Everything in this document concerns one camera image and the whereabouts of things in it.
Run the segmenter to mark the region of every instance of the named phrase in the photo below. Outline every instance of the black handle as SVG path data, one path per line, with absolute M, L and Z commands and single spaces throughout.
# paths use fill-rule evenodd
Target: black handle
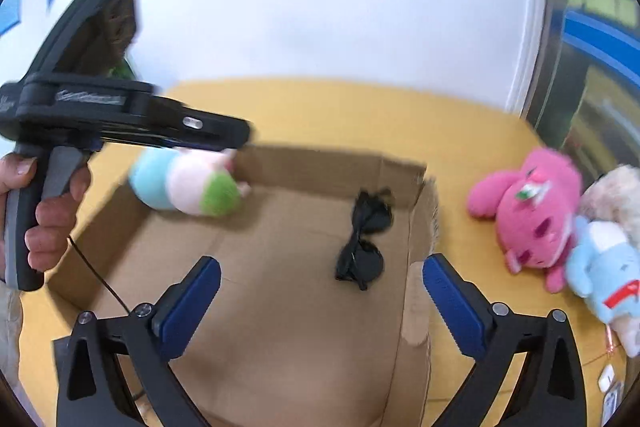
M 71 175 L 88 154 L 74 147 L 53 147 L 18 142 L 14 152 L 36 158 L 36 173 L 25 188 L 11 190 L 4 214 L 4 281 L 9 288 L 34 291 L 44 284 L 44 273 L 29 266 L 24 234 L 35 227 L 36 206 L 41 200 L 68 192 Z

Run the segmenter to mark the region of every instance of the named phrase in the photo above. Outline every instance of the gray trigger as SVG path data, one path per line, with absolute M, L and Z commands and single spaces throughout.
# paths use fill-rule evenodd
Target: gray trigger
M 86 163 L 89 156 L 75 147 L 54 147 L 49 155 L 42 199 L 57 198 L 69 190 L 71 175 Z

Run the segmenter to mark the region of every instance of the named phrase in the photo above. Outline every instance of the human hand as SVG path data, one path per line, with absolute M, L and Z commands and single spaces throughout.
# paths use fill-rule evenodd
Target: human hand
M 4 213 L 6 195 L 14 188 L 24 188 L 36 172 L 34 158 L 11 153 L 0 160 L 0 277 L 4 277 Z M 91 172 L 84 166 L 69 182 L 69 192 L 41 201 L 36 207 L 38 225 L 24 236 L 29 248 L 29 264 L 44 272 L 55 267 L 67 248 L 67 237 L 76 225 L 76 212 L 91 184 Z

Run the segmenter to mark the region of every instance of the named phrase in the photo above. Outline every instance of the blue gripper pad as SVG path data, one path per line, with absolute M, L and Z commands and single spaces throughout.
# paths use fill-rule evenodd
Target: blue gripper pad
M 424 260 L 422 281 L 460 352 L 481 360 L 494 324 L 489 302 L 474 284 L 460 277 L 441 253 Z
M 151 328 L 167 362 L 181 357 L 220 289 L 222 271 L 212 257 L 201 257 L 187 276 L 167 288 L 156 303 Z

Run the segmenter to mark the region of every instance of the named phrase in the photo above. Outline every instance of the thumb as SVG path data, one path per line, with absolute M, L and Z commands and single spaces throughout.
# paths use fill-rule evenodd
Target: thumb
M 10 153 L 0 160 L 0 194 L 31 183 L 36 169 L 36 158 L 23 158 Z

